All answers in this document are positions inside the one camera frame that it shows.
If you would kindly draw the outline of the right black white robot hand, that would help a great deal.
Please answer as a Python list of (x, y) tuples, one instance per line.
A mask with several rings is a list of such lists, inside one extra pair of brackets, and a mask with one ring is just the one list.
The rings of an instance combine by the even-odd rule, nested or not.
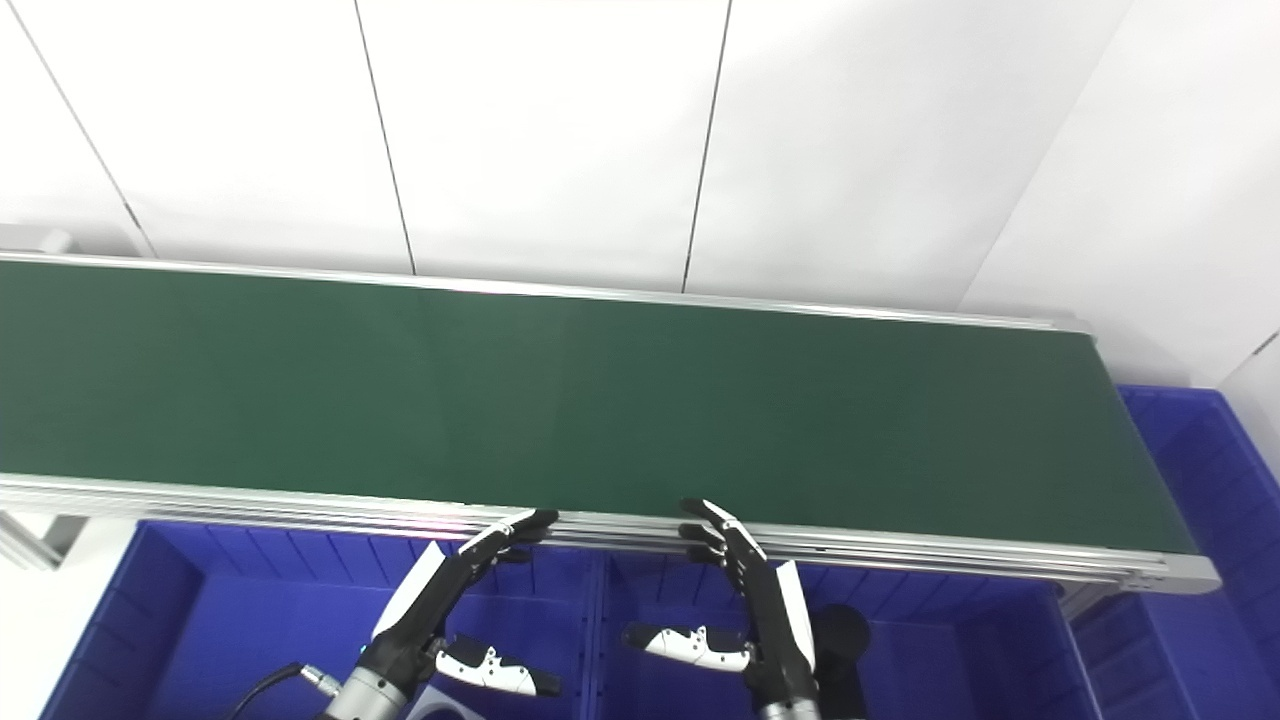
[(707, 625), (631, 623), (623, 642), (635, 650), (718, 673), (739, 674), (760, 719), (818, 719), (819, 685), (812, 625), (794, 562), (774, 566), (733, 514), (705, 498), (682, 498), (678, 536), (694, 562), (716, 565), (746, 602), (749, 635)]

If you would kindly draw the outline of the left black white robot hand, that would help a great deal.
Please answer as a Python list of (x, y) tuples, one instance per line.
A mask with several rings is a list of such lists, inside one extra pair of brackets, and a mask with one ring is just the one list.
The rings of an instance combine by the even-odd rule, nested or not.
[(559, 696), (556, 674), (503, 657), (470, 635), (444, 637), (445, 621), (463, 593), (497, 564), (529, 561), (527, 547), (543, 541), (558, 518), (554, 509), (530, 509), (494, 521), (453, 553), (430, 544), (398, 588), (407, 602), (392, 600), (387, 605), (390, 620), (379, 623), (358, 667), (404, 693), (443, 674), (511, 694)]

